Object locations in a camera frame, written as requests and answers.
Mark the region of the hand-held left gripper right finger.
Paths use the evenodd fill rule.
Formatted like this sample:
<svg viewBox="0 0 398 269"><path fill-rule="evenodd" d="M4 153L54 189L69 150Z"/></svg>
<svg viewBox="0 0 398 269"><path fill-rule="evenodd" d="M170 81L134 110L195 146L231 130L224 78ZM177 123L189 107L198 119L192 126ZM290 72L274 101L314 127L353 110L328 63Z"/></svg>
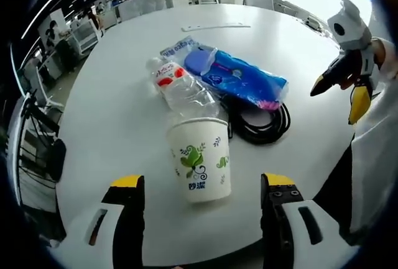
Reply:
<svg viewBox="0 0 398 269"><path fill-rule="evenodd" d="M261 175L263 268L342 268L346 243L338 223L292 179Z"/></svg>

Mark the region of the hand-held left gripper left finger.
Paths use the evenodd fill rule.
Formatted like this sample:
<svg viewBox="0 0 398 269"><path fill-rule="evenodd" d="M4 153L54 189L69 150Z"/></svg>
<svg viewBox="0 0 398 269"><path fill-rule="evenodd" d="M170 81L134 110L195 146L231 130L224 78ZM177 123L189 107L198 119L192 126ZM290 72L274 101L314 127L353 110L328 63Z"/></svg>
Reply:
<svg viewBox="0 0 398 269"><path fill-rule="evenodd" d="M111 183L100 203L76 216L58 247L63 268L142 268L145 180Z"/></svg>

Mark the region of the person's right hand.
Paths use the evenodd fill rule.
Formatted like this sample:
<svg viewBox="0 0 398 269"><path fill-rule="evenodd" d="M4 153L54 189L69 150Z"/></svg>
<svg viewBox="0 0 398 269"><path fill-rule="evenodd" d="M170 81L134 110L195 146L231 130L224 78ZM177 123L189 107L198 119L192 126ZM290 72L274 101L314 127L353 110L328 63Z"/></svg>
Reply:
<svg viewBox="0 0 398 269"><path fill-rule="evenodd" d="M381 68L384 64L386 57L389 55L389 52L394 47L392 46L390 41L379 37L372 38L371 45L374 53L374 62L378 68Z"/></svg>

